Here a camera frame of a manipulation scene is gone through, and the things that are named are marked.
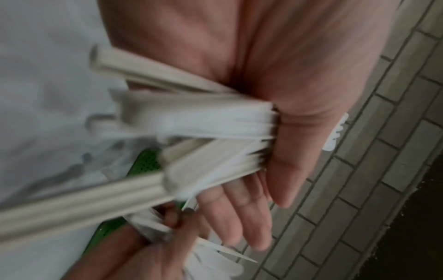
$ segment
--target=palm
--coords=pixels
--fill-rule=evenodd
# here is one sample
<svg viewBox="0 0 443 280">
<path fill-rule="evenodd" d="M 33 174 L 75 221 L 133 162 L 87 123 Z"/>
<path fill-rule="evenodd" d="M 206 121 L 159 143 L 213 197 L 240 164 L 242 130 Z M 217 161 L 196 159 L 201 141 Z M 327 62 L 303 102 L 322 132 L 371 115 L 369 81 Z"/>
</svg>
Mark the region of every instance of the palm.
<svg viewBox="0 0 443 280">
<path fill-rule="evenodd" d="M 243 234 L 256 249 L 270 244 L 265 194 L 290 205 L 362 90 L 395 0 L 361 2 L 99 2 L 113 45 L 273 101 L 280 110 L 266 179 L 254 174 L 198 196 L 224 243 L 235 244 Z"/>
</svg>

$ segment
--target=tiled floor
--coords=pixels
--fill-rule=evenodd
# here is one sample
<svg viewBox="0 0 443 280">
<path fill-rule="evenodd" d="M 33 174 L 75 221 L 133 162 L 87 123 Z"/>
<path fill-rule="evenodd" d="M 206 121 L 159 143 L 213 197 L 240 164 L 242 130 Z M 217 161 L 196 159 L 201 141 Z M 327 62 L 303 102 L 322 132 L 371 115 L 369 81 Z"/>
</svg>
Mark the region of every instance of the tiled floor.
<svg viewBox="0 0 443 280">
<path fill-rule="evenodd" d="M 443 150 L 443 0 L 404 0 L 380 61 L 289 209 L 274 206 L 274 242 L 245 243 L 243 280 L 352 279 Z"/>
</svg>

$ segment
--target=bundle of chopsticks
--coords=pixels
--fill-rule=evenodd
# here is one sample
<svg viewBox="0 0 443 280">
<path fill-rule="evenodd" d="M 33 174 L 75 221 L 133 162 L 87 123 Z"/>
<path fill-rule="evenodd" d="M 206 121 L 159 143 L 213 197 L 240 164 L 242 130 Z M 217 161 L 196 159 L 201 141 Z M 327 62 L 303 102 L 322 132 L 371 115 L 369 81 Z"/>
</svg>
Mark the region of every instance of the bundle of chopsticks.
<svg viewBox="0 0 443 280">
<path fill-rule="evenodd" d="M 0 250 L 195 196 L 262 169 L 272 150 L 279 114 L 271 102 L 115 48 L 94 47 L 90 67 L 149 89 L 111 90 L 116 114 L 91 116 L 89 131 L 167 139 L 163 170 L 1 209 Z M 324 149 L 335 147 L 346 118 Z"/>
</svg>

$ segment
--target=hand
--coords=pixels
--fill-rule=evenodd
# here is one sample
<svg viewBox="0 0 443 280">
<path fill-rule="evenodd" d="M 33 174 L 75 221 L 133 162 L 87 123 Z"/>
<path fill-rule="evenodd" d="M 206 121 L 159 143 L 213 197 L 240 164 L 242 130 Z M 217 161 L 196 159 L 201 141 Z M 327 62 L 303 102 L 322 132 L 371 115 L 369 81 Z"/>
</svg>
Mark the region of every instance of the hand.
<svg viewBox="0 0 443 280">
<path fill-rule="evenodd" d="M 271 242 L 267 198 L 288 207 L 354 104 L 399 0 L 100 0 L 111 43 L 272 101 L 281 113 L 265 173 L 202 192 L 224 243 Z"/>
<path fill-rule="evenodd" d="M 177 213 L 167 212 L 168 226 L 179 225 Z M 62 280 L 178 280 L 197 236 L 207 238 L 209 225 L 201 214 L 185 214 L 183 225 L 167 243 L 148 245 L 126 225 L 78 261 Z"/>
</svg>

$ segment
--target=green object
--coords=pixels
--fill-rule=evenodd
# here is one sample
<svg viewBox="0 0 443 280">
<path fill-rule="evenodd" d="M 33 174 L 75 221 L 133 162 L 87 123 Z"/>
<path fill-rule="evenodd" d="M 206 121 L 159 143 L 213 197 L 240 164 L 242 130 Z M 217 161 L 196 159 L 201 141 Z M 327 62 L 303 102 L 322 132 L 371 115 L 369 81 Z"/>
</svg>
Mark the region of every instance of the green object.
<svg viewBox="0 0 443 280">
<path fill-rule="evenodd" d="M 162 167 L 157 162 L 157 155 L 160 152 L 159 149 L 150 149 L 141 152 L 135 159 L 131 169 L 129 169 L 127 177 L 148 173 L 151 171 L 161 170 Z M 116 231 L 119 227 L 126 224 L 126 220 L 122 217 L 107 220 L 101 223 L 91 240 L 89 241 L 83 254 L 89 252 L 92 248 L 96 247 L 105 237 Z"/>
</svg>

